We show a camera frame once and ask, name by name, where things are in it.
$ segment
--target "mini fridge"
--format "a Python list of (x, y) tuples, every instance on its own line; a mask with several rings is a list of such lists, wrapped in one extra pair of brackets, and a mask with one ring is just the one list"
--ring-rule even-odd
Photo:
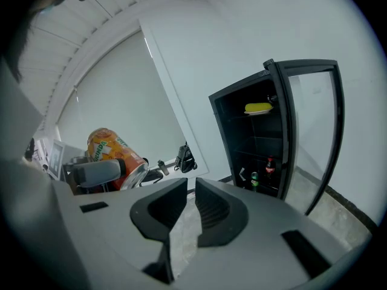
[[(270, 59), (263, 67), (209, 97), (233, 184), (295, 203), (309, 214), (340, 152), (344, 96), (339, 66), (334, 60)], [(272, 108), (246, 114), (249, 103)], [(252, 176), (258, 176), (258, 185)]]

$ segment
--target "red bottle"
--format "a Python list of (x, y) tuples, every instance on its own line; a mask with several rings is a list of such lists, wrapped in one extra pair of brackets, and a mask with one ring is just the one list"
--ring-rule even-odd
[(273, 158), (271, 158), (271, 156), (269, 158), (267, 158), (267, 164), (266, 164), (266, 177), (267, 178), (271, 178), (272, 177), (272, 174), (274, 173), (275, 169), (276, 169), (276, 165), (273, 161)]

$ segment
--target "green bottle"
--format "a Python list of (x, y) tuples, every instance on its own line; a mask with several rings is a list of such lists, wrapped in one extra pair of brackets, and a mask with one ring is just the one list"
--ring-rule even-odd
[(259, 182), (258, 182), (258, 173), (257, 173), (257, 172), (253, 172), (253, 173), (252, 173), (252, 180), (251, 180), (251, 183), (252, 183), (252, 186), (253, 186), (253, 191), (256, 192), (256, 188), (257, 188), (257, 186), (259, 185)]

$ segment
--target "fridge shelf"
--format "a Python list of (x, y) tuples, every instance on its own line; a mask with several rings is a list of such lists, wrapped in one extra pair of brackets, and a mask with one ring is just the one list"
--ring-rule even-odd
[(241, 118), (259, 118), (259, 117), (263, 117), (263, 116), (274, 116), (274, 115), (280, 115), (281, 113), (279, 111), (270, 111), (269, 113), (266, 113), (266, 114), (262, 114), (262, 115), (249, 115), (249, 114), (243, 114), (243, 115), (240, 115), (240, 116), (231, 116), (231, 117), (228, 117), (227, 120), (228, 121), (233, 121), (235, 119), (241, 119)]
[(249, 137), (234, 151), (266, 159), (272, 157), (281, 162), (282, 138)]

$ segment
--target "door frame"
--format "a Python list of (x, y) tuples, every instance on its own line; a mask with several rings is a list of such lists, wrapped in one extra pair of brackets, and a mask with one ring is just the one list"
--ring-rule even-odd
[[(325, 59), (302, 59), (302, 60), (286, 60), (281, 62), (274, 62), (273, 59), (270, 59), (264, 63), (264, 67), (270, 71), (273, 76), (274, 81), (280, 82), (282, 84), (285, 100), (288, 103), (288, 146), (289, 146), (289, 163), (288, 168), (294, 168), (295, 160), (295, 149), (296, 149), (296, 114), (294, 109), (294, 100), (293, 94), (290, 88), (290, 76), (299, 76), (303, 74), (311, 73), (321, 73), (321, 72), (330, 72), (331, 80), (333, 82), (333, 96), (334, 96), (334, 113), (335, 113), (335, 124), (334, 124), (334, 135), (333, 135), (333, 145), (331, 147), (330, 157), (328, 160), (327, 167), (325, 169), (324, 175), (321, 180), (321, 185), (317, 191), (314, 199), (312, 200), (311, 205), (306, 210), (305, 214), (309, 215), (316, 204), (319, 202), (321, 196), (323, 195), (325, 188), (327, 187), (332, 174), (334, 167), (336, 166), (337, 159), (339, 157), (340, 148), (343, 139), (344, 132), (344, 93), (343, 86), (341, 81), (340, 69), (335, 60), (325, 60)], [(284, 197), (286, 196), (287, 190), (289, 188), (289, 183), (293, 171), (288, 171), (290, 177), (287, 180), (287, 185), (284, 186)]]

